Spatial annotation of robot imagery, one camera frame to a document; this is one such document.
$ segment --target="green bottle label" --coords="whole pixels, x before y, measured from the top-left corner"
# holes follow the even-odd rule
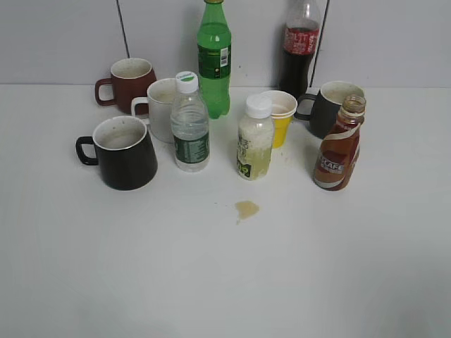
[[[195,164],[201,163],[210,154],[209,133],[206,133],[200,139],[186,141],[174,136],[175,156],[183,163]]]
[[[244,176],[250,178],[252,166],[250,164],[242,164],[241,161],[237,157],[237,169],[239,173],[242,173]]]
[[[199,74],[207,79],[222,79],[230,75],[232,46],[222,49],[199,47]]]

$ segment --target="liquid spill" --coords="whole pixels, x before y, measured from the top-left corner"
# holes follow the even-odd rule
[[[238,210],[237,224],[239,224],[242,220],[252,217],[260,211],[260,207],[251,201],[237,202],[235,203],[235,207]]]

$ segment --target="brown mug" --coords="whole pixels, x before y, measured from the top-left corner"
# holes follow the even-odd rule
[[[96,82],[95,96],[100,106],[117,105],[126,114],[131,114],[130,106],[135,97],[146,96],[147,88],[156,81],[152,64],[143,58],[124,58],[111,66],[111,77]],[[103,85],[112,85],[113,99],[101,100],[99,89]],[[140,104],[137,115],[148,114],[149,107]]]

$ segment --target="tile grout line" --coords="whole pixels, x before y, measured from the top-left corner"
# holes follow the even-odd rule
[[[125,51],[127,52],[127,57],[129,58],[130,57],[130,52],[128,51],[127,36],[125,35],[124,21],[122,19],[121,5],[119,4],[119,0],[116,0],[116,6],[118,8],[119,20],[121,22],[122,37],[124,39]]]
[[[314,61],[314,64],[313,64],[313,70],[311,72],[311,77],[310,77],[310,87],[313,85],[313,80],[314,80],[314,77],[315,77],[315,71],[316,71],[316,64],[318,62],[319,49],[321,48],[321,43],[323,41],[324,27],[326,26],[327,13],[329,12],[329,3],[330,3],[330,0],[327,0],[327,2],[326,2],[326,9],[324,11],[323,24],[322,24],[322,27],[321,27],[321,34],[319,35],[318,49],[316,50],[315,61]]]

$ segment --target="black mug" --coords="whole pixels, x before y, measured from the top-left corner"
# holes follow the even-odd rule
[[[332,129],[337,113],[346,97],[352,94],[364,97],[364,90],[355,84],[343,81],[332,81],[324,84],[318,95],[304,94],[298,98],[298,106],[304,100],[315,101],[309,115],[295,113],[299,120],[310,121],[311,132],[324,138]]]
[[[86,156],[83,144],[94,145],[96,158]],[[85,165],[98,165],[103,181],[118,190],[133,190],[154,178],[157,162],[147,126],[132,116],[102,122],[91,136],[78,138],[78,158]]]

